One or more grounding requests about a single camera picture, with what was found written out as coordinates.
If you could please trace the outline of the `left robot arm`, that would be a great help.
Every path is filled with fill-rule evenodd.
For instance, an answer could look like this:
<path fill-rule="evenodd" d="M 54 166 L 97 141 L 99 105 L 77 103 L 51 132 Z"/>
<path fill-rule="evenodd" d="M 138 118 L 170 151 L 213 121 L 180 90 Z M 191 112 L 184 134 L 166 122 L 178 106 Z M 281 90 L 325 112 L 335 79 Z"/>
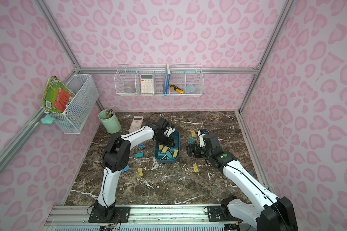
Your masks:
<path fill-rule="evenodd" d="M 122 170 L 128 165 L 131 149 L 148 140 L 156 140 L 172 147 L 174 132 L 174 126 L 160 117 L 157 122 L 143 126 L 132 133 L 122 136 L 114 134 L 110 137 L 101 154 L 104 175 L 101 191 L 91 211 L 92 218 L 111 221 L 116 216 L 116 189 Z"/>

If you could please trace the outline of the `teal plastic storage box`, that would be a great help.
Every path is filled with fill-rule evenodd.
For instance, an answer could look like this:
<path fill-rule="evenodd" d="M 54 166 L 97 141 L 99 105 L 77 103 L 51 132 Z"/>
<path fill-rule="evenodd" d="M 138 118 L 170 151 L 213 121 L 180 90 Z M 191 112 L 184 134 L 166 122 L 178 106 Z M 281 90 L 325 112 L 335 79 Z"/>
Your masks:
<path fill-rule="evenodd" d="M 162 143 L 155 142 L 154 157 L 159 163 L 170 164 L 178 161 L 180 157 L 180 133 L 175 131 L 170 135 L 171 140 L 173 141 L 173 146 L 168 147 Z"/>

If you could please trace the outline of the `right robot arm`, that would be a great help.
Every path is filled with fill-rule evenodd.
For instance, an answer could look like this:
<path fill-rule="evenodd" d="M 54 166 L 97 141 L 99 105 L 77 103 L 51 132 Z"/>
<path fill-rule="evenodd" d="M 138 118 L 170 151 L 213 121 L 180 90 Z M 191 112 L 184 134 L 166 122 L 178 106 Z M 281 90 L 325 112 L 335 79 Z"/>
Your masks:
<path fill-rule="evenodd" d="M 240 161 L 224 151 L 218 137 L 206 129 L 198 131 L 198 143 L 186 146 L 188 156 L 204 158 L 210 166 L 230 179 L 251 201 L 251 205 L 230 196 L 221 202 L 227 219 L 239 218 L 258 231 L 297 231 L 293 203 L 280 198 L 259 183 Z"/>

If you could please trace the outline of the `yellow binder clip table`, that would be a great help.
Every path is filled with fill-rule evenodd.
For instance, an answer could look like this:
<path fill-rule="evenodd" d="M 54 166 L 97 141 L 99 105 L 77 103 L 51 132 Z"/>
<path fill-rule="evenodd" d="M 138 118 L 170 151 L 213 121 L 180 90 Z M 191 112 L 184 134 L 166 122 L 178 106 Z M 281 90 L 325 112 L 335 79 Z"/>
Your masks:
<path fill-rule="evenodd" d="M 139 167 L 139 168 L 137 169 L 137 173 L 138 173 L 138 176 L 139 176 L 139 177 L 142 177 L 142 176 L 143 176 L 143 170 L 142 170 L 142 168 Z"/>
<path fill-rule="evenodd" d="M 195 173 L 199 172 L 197 164 L 193 164 L 192 167 L 193 167 L 193 170 L 194 170 Z"/>

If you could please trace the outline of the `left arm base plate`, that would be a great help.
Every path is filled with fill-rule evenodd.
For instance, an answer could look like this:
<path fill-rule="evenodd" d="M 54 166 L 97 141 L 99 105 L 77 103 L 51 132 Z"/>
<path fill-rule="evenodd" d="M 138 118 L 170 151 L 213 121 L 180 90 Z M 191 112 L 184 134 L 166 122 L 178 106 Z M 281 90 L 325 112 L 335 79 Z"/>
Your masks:
<path fill-rule="evenodd" d="M 89 223 L 127 223 L 130 216 L 130 207 L 93 208 L 89 216 Z"/>

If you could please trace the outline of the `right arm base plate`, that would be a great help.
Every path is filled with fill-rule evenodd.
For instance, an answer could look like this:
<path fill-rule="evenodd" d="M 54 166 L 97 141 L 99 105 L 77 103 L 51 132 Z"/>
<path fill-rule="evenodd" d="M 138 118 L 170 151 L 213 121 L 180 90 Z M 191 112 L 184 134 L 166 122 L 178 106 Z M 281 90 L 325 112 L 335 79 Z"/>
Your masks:
<path fill-rule="evenodd" d="M 220 222 L 220 221 L 234 221 L 235 218 L 231 216 L 228 209 L 223 206 L 206 206 L 203 209 L 204 213 L 208 215 L 208 220 L 210 222 Z"/>

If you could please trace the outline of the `blue binder clip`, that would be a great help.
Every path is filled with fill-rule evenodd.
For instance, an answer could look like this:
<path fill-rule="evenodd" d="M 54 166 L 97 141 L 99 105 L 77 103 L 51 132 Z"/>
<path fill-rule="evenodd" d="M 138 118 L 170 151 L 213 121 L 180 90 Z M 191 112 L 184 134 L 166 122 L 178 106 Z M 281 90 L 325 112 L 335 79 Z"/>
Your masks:
<path fill-rule="evenodd" d="M 145 146 L 144 146 L 142 143 L 140 143 L 138 146 L 139 146 L 139 148 L 142 149 L 142 150 L 145 149 Z"/>
<path fill-rule="evenodd" d="M 122 170 L 122 173 L 128 171 L 130 169 L 130 167 L 127 165 L 123 170 Z"/>

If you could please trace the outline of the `teal binder clip table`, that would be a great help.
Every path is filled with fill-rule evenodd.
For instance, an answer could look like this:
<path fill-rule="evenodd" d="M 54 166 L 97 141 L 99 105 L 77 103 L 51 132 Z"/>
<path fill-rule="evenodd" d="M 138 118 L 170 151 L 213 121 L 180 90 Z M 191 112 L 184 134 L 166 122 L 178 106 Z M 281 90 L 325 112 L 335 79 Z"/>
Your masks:
<path fill-rule="evenodd" d="M 189 141 L 188 141 L 188 144 L 192 144 L 194 142 L 194 138 L 190 138 Z"/>

